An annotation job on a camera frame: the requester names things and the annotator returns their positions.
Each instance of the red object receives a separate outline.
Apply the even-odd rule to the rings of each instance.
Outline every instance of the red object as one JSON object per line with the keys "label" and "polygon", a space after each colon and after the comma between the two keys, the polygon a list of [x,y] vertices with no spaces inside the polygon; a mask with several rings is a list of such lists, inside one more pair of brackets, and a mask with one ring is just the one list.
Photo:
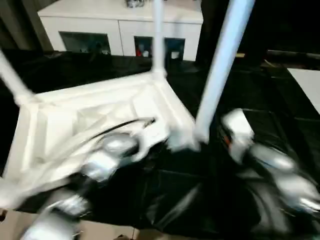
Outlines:
{"label": "red object", "polygon": [[226,143],[226,145],[229,146],[230,145],[230,139],[227,136],[224,136],[223,139],[224,139],[224,142]]}
{"label": "red object", "polygon": [[139,49],[136,49],[136,50],[135,50],[135,55],[136,55],[137,57],[141,57],[141,56],[142,56],[142,53],[141,53],[141,51],[140,51]]}

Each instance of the beige floor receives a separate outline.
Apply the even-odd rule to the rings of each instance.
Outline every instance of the beige floor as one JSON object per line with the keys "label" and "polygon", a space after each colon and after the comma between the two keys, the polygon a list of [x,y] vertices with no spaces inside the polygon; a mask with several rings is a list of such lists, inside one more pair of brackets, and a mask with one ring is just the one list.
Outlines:
{"label": "beige floor", "polygon": [[[0,224],[1,240],[17,240],[21,232],[36,218],[36,214],[9,211]],[[191,240],[192,238],[163,234],[153,229],[141,230],[131,226],[116,226],[91,221],[82,221],[80,240],[113,240],[120,235],[135,240]]]}

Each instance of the white metal pole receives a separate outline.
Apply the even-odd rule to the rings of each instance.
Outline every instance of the white metal pole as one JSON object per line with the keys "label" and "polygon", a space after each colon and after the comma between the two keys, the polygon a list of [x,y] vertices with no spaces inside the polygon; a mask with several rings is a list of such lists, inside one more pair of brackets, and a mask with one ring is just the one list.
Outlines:
{"label": "white metal pole", "polygon": [[208,143],[215,115],[255,0],[230,0],[195,122],[195,135]]}
{"label": "white metal pole", "polygon": [[33,98],[34,94],[24,85],[16,71],[0,49],[0,77],[12,92],[15,103],[20,106]]}
{"label": "white metal pole", "polygon": [[153,0],[154,36],[152,45],[152,71],[157,76],[166,76],[165,42],[163,35],[164,0]]}

